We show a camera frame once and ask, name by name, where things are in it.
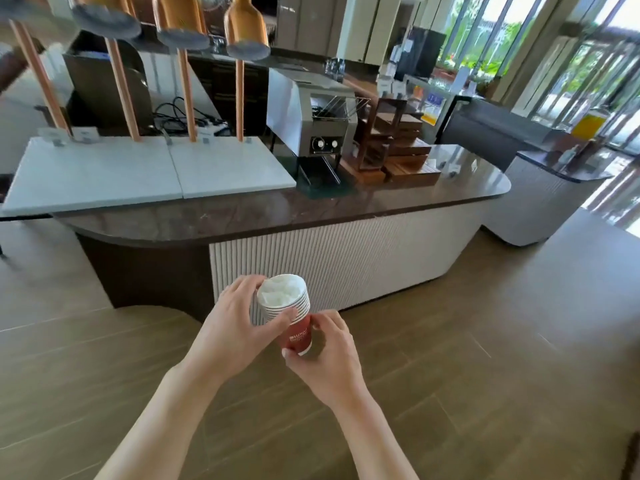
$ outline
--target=buffet counter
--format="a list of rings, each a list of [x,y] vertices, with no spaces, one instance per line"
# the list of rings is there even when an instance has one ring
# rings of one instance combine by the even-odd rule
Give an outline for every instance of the buffet counter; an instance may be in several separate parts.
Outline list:
[[[296,273],[313,310],[340,310],[445,274],[511,188],[459,146],[429,158],[442,170],[431,187],[326,198],[283,189],[54,217],[76,232],[114,307],[169,306],[203,321],[239,274]],[[262,320],[256,307],[252,320]]]

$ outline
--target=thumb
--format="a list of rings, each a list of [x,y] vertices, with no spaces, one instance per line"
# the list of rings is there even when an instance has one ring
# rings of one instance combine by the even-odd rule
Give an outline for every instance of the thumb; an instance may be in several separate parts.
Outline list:
[[[295,320],[297,314],[298,311],[295,307],[287,308],[279,313],[273,320],[270,320],[264,325],[258,327],[258,334],[260,336],[261,343],[266,347],[274,341],[274,339],[278,338],[282,332],[288,329],[291,322]]]
[[[304,360],[300,355],[290,349],[282,349],[282,356],[287,367],[290,368],[300,379],[305,381],[307,370],[311,366],[308,360]]]

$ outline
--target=wooden floor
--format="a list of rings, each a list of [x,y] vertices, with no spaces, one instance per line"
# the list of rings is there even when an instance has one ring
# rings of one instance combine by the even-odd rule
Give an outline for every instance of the wooden floor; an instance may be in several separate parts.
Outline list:
[[[0,242],[0,479],[90,479],[198,324],[108,308],[54,221],[1,224]],[[421,478],[618,478],[640,428],[637,238],[584,211],[542,246],[481,232],[443,278],[344,317]],[[274,347],[220,391],[182,478],[356,473]]]

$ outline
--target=copper lamp shade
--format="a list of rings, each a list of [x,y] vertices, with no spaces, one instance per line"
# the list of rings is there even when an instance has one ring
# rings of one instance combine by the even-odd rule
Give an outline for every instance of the copper lamp shade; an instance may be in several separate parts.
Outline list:
[[[112,39],[132,39],[142,27],[131,0],[69,0],[74,21],[88,32]]]
[[[267,28],[251,0],[234,0],[225,14],[227,53],[241,61],[259,61],[271,53]]]
[[[157,37],[167,47],[204,50],[209,35],[198,0],[153,0]]]
[[[49,9],[47,0],[0,0],[0,20],[21,20],[39,9]]]

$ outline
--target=copper pole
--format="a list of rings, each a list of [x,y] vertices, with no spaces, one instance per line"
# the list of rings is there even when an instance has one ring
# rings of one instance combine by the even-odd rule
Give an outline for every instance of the copper pole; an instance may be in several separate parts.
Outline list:
[[[236,60],[236,136],[244,140],[244,61]]]
[[[124,73],[124,66],[122,65],[118,42],[110,38],[105,38],[104,41],[107,42],[107,50],[109,51],[109,58],[111,59],[111,67],[113,69],[113,75],[116,78],[116,86],[118,87],[118,94],[120,95],[120,103],[122,104],[122,110],[124,111],[124,118],[127,120],[129,134],[133,141],[142,141],[140,133],[138,132],[136,113],[133,111],[133,103],[131,102],[131,94],[129,94],[127,77]]]
[[[180,65],[180,79],[184,90],[184,112],[187,114],[187,128],[189,129],[189,140],[195,143],[198,134],[196,132],[196,118],[193,115],[193,99],[191,97],[191,81],[189,80],[189,63],[187,62],[187,51],[178,49],[178,65]]]
[[[44,101],[47,104],[47,108],[49,108],[49,113],[51,115],[51,118],[53,119],[54,124],[57,128],[64,129],[67,133],[69,133],[69,135],[71,135],[67,120],[65,119],[64,114],[62,114],[62,109],[60,109],[58,98],[53,91],[51,81],[47,77],[47,72],[44,70],[44,66],[42,65],[42,61],[40,60],[40,56],[38,55],[38,51],[36,50],[33,40],[31,39],[31,36],[27,31],[27,27],[25,27],[23,23],[16,22],[14,20],[10,20],[9,23],[11,23],[13,33],[15,34],[16,39],[18,39],[18,43],[22,48],[22,53],[27,58],[29,67],[31,67],[31,70],[35,74],[38,83],[40,83],[40,87],[42,88],[42,92],[44,93]]]

